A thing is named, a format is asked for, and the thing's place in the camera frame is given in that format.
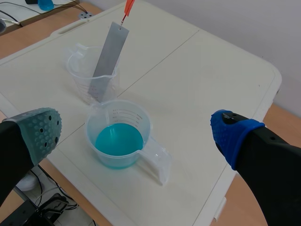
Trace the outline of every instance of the empty measuring cup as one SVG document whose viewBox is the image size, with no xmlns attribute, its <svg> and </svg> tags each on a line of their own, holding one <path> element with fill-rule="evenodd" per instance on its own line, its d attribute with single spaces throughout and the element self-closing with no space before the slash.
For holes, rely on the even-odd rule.
<svg viewBox="0 0 301 226">
<path fill-rule="evenodd" d="M 171 167 L 171 155 L 150 136 L 150 118 L 140 106 L 126 100 L 92 104 L 85 126 L 87 142 L 105 166 L 122 169 L 131 166 L 141 157 L 147 162 L 149 169 L 158 177 L 161 184 L 167 182 Z M 124 140 L 112 145 L 118 145 L 121 149 L 133 147 L 136 144 L 129 144 L 128 142 L 139 142 L 139 139 L 135 140 L 134 137 L 137 136 L 134 130 L 137 130 L 141 136 L 140 150 L 134 149 L 125 155 L 122 155 L 123 152 L 119 152 L 119 150 L 114 150 L 114 152 L 106 150 L 107 146 L 105 145 L 107 143 L 118 142 L 117 138 L 120 136 L 117 134 L 118 127 L 121 129 L 129 128 L 129 130 L 124 131 Z M 110 130 L 108 134 L 111 137 L 106 136 L 99 141 L 107 129 Z M 102 144 L 100 150 L 96 147 L 99 142 Z"/>
<path fill-rule="evenodd" d="M 78 43 L 73 49 L 69 49 L 66 62 L 67 70 L 73 76 L 79 95 L 89 104 L 112 100 L 117 96 L 118 62 L 112 75 L 93 77 L 101 51 L 102 47 L 86 47 Z"/>
</svg>

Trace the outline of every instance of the cable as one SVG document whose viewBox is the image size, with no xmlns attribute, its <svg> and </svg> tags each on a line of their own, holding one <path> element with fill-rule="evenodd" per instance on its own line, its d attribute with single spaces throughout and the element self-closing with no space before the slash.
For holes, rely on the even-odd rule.
<svg viewBox="0 0 301 226">
<path fill-rule="evenodd" d="M 33 175 L 35 175 L 35 177 L 38 179 L 38 182 L 39 182 L 39 185 L 40 185 L 40 188 L 41 188 L 41 195 L 43 194 L 43 188 L 42 188 L 42 184 L 41 184 L 41 182 L 40 182 L 40 179 L 39 179 L 39 177 L 32 171 L 32 170 L 30 170 L 31 171 L 31 173 L 33 173 Z"/>
<path fill-rule="evenodd" d="M 75 6 L 75 5 L 69 5 L 69 4 L 54 4 L 55 6 L 69 6 L 71 8 L 77 8 L 81 11 L 83 11 L 84 13 L 88 13 L 84 8 L 80 8 L 79 6 Z"/>
<path fill-rule="evenodd" d="M 18 22 L 19 25 L 20 25 L 20 27 L 23 27 L 22 24 L 21 24 L 19 21 L 17 21 L 17 20 L 16 20 L 13 16 L 11 16 L 10 14 L 8 14 L 8 13 L 2 11 L 2 10 L 0 10 L 0 12 L 3 13 L 3 14 L 5 14 L 5 15 L 7 15 L 7 16 L 9 16 L 9 17 L 12 18 L 14 21 Z"/>
<path fill-rule="evenodd" d="M 67 195 L 65 192 L 62 191 L 61 187 L 55 182 L 56 186 L 58 187 L 58 190 L 60 190 L 60 192 L 66 196 L 68 199 L 71 199 L 72 201 L 74 201 L 73 198 L 71 198 L 69 195 Z"/>
<path fill-rule="evenodd" d="M 39 195 L 39 197 L 38 197 L 37 200 L 34 202 L 34 204 L 36 204 L 36 202 L 38 201 L 39 198 L 42 199 L 42 196 L 43 196 L 44 194 L 46 194 L 46 193 L 48 193 L 48 192 L 50 192 L 50 191 L 52 191 L 52 190 L 55 190 L 55 189 L 58 189 L 58 188 L 57 188 L 57 187 L 53 187 L 53 188 L 50 188 L 49 190 L 43 192 L 41 195 Z"/>
<path fill-rule="evenodd" d="M 42 172 L 46 175 L 46 177 L 48 177 L 49 179 L 53 180 L 53 182 L 55 183 L 55 185 L 57 186 L 57 188 L 60 190 L 60 192 L 66 196 L 68 199 L 72 200 L 75 202 L 75 200 L 73 198 L 71 198 L 69 195 L 67 195 L 62 188 L 58 185 L 58 183 L 40 166 L 38 165 L 38 167 L 42 170 Z"/>
<path fill-rule="evenodd" d="M 33 11 L 33 12 L 36 12 L 36 13 L 38 13 L 38 14 L 40 14 L 40 15 L 47 14 L 47 13 L 49 13 L 49 12 L 51 12 L 51 11 L 53 11 L 53 10 L 56 10 L 56 9 L 58 9 L 58 8 L 70 8 L 70 7 L 72 7 L 72 8 L 77 8 L 77 9 L 79 9 L 79 10 L 85 12 L 85 13 L 87 12 L 86 10 L 85 10 L 85 11 L 82 10 L 80 7 L 77 7 L 77 6 L 74 6 L 74 5 L 68 5 L 67 7 L 57 7 L 57 8 L 54 8 L 54 9 L 50 10 L 50 11 L 47 11 L 47 12 L 44 12 L 44 13 L 40 13 L 40 12 L 38 12 L 38 11 L 32 9 L 32 8 L 28 8 L 28 7 L 26 7 L 26 6 L 18 5 L 18 4 L 12 3 L 12 2 L 8 2 L 8 1 L 0 2 L 0 4 L 3 4 L 3 3 L 15 5 L 15 6 L 20 6 L 20 7 L 29 9 L 29 10 L 31 10 L 31 11 Z"/>
<path fill-rule="evenodd" d="M 71 0 L 71 1 L 75 2 L 76 5 L 70 5 L 70 4 L 66 4 L 66 5 L 67 5 L 67 6 L 77 6 L 77 7 L 80 7 L 80 8 L 82 8 L 82 9 L 87 13 L 87 11 L 86 11 L 86 9 L 85 9 L 84 7 L 82 7 L 80 4 L 77 4 L 77 2 L 74 1 L 74 0 Z"/>
</svg>

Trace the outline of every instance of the table surface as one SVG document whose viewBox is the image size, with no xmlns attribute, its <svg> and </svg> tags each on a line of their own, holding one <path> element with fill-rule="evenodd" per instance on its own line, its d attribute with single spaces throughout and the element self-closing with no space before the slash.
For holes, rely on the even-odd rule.
<svg viewBox="0 0 301 226">
<path fill-rule="evenodd" d="M 18 5 L 22 5 L 28 8 L 31 8 L 39 13 L 45 13 L 45 11 L 41 10 L 39 8 L 39 6 L 37 4 L 33 4 L 33 5 L 27 5 L 25 0 L 0 0 L 0 9 L 8 14 L 10 14 L 11 16 L 13 16 L 17 21 L 21 22 L 24 20 L 27 20 L 29 18 L 38 16 L 39 13 L 36 13 L 34 11 L 31 11 L 29 9 L 26 9 L 24 7 L 20 7 L 20 6 L 16 6 L 16 5 L 12 5 L 12 4 L 8 4 L 8 3 L 2 3 L 2 2 L 11 2 L 11 3 L 15 3 Z M 73 2 L 73 0 L 53 0 L 53 3 L 56 5 L 65 5 L 68 3 Z M 4 18 L 7 20 L 13 20 L 12 18 L 10 18 L 9 16 L 3 14 L 0 12 L 0 18 Z"/>
</svg>

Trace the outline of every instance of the measuring cup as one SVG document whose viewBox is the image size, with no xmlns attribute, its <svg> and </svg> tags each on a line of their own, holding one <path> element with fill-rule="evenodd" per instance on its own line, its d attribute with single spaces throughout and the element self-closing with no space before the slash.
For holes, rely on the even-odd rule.
<svg viewBox="0 0 301 226">
<path fill-rule="evenodd" d="M 81 98 L 88 104 L 117 97 L 119 86 L 118 62 L 112 75 L 93 77 L 102 47 L 86 47 L 79 43 L 70 49 L 67 71 L 73 76 Z"/>
<path fill-rule="evenodd" d="M 116 123 L 125 123 L 135 127 L 143 138 L 142 150 L 136 150 L 123 156 L 105 154 L 95 147 L 100 132 Z M 113 100 L 91 105 L 91 111 L 85 124 L 86 138 L 100 161 L 109 168 L 123 169 L 143 158 L 151 173 L 158 177 L 161 184 L 168 180 L 171 155 L 151 136 L 151 122 L 148 114 L 140 106 L 126 100 Z"/>
</svg>

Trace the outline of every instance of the blue liquid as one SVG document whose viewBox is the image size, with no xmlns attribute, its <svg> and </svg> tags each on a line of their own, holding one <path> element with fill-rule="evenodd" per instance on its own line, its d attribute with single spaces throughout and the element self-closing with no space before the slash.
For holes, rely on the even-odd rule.
<svg viewBox="0 0 301 226">
<path fill-rule="evenodd" d="M 121 156 L 141 150 L 143 139 L 135 127 L 117 123 L 104 128 L 100 132 L 95 147 L 105 154 Z"/>
</svg>

